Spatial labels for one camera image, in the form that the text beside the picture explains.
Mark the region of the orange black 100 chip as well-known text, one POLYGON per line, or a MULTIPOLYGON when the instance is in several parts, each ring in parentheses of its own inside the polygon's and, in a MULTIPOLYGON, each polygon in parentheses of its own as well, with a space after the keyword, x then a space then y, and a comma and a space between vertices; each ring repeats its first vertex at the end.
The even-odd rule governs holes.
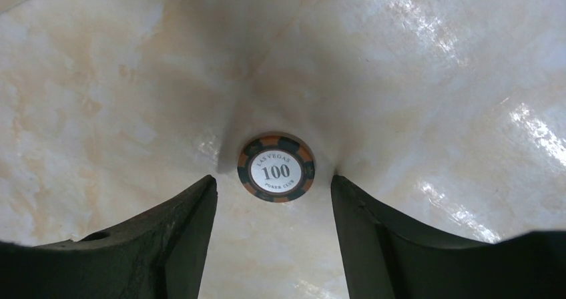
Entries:
POLYGON ((311 188, 316 162, 312 150, 295 135, 267 132, 240 149, 237 173, 253 196, 283 203, 300 198, 311 188))

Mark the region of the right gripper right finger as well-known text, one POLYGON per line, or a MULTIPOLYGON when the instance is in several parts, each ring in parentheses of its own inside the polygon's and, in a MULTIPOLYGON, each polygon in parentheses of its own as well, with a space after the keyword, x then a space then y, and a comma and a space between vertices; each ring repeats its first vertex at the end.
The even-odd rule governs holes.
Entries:
POLYGON ((344 176, 332 209, 351 298, 564 298, 565 233, 496 244, 424 224, 344 176))

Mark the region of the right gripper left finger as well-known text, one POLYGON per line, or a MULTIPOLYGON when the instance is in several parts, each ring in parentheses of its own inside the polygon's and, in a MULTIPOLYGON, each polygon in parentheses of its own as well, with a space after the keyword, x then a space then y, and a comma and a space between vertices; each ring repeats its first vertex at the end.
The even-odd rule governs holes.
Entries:
POLYGON ((197 298, 218 203, 205 176, 122 223, 72 241, 1 243, 2 298, 197 298))

